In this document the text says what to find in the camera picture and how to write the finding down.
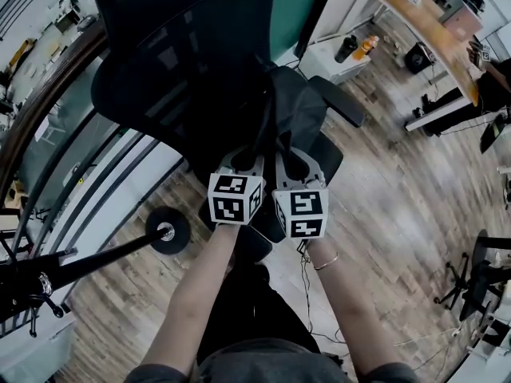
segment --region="chair backrest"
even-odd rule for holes
[[[236,126],[257,124],[244,104],[270,63],[272,1],[97,0],[110,44],[93,83],[97,111],[217,164],[246,140]]]

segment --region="gray t-shirt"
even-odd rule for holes
[[[350,383],[329,357],[280,339],[254,339],[231,345],[209,356],[199,368],[198,381],[211,383]],[[125,383],[182,383],[181,372],[164,365],[135,368]],[[383,365],[359,379],[362,383],[418,383],[403,363]]]

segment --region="round black base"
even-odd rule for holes
[[[175,208],[163,206],[151,211],[145,222],[145,234],[158,230],[160,225],[167,226],[167,223],[174,230],[173,236],[164,237],[151,243],[153,248],[165,255],[174,255],[181,252],[190,241],[190,224],[183,213]]]

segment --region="shirt sleeve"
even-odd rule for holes
[[[415,372],[404,363],[389,363],[369,372],[361,383],[419,383]]]
[[[165,365],[140,365],[126,377],[125,383],[185,383],[182,372]]]

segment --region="wooden tabletop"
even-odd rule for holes
[[[443,10],[433,0],[421,0],[416,6],[409,0],[382,0],[415,29],[419,37],[431,49],[447,72],[456,80],[465,97],[477,106],[478,89],[468,71],[470,65],[466,48],[468,42],[460,42],[438,19]]]

